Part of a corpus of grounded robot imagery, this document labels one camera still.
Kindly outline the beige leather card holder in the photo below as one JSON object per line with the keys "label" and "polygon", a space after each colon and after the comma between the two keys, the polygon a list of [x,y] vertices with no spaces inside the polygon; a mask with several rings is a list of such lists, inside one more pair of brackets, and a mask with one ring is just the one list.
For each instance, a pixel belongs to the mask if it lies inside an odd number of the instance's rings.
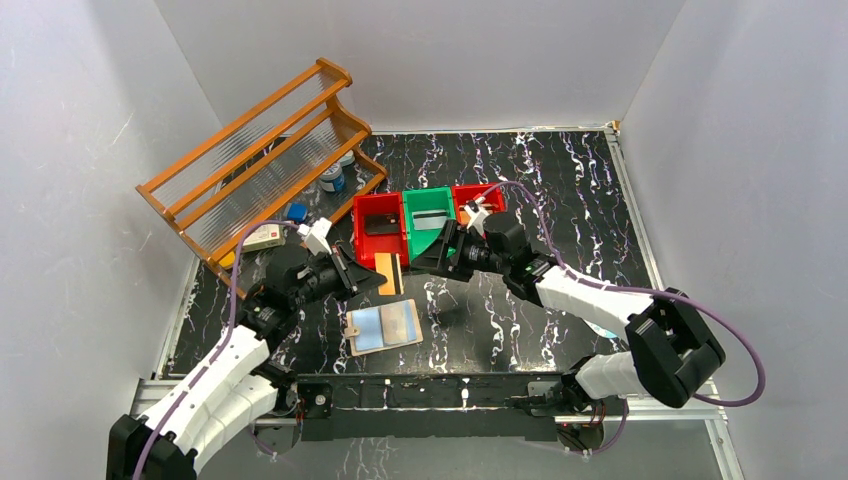
{"label": "beige leather card holder", "polygon": [[408,299],[349,311],[344,338],[352,356],[421,343],[423,332],[416,304]]}

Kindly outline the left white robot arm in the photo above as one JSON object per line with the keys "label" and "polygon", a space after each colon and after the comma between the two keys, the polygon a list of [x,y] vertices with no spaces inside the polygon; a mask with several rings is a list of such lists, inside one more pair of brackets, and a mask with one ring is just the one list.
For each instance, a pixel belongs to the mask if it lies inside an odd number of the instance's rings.
{"label": "left white robot arm", "polygon": [[312,254],[278,248],[263,278],[237,300],[235,318],[212,350],[173,389],[137,417],[111,427],[109,479],[195,479],[208,461],[257,418],[294,411],[295,374],[271,356],[308,305],[347,300],[386,283],[341,247]]}

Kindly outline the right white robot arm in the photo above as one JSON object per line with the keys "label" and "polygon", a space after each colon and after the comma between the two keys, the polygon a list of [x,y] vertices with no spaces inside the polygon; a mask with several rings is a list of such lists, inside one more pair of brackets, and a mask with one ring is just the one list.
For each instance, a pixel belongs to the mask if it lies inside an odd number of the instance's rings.
{"label": "right white robot arm", "polygon": [[458,281],[469,281],[477,271],[496,273],[517,298],[572,314],[627,344],[624,352],[580,359],[542,394],[512,399],[527,411],[551,407],[587,414],[608,397],[637,394],[680,408],[726,359],[685,296],[625,292],[563,268],[553,255],[534,249],[524,227],[507,213],[489,216],[481,232],[446,221],[411,266]]}

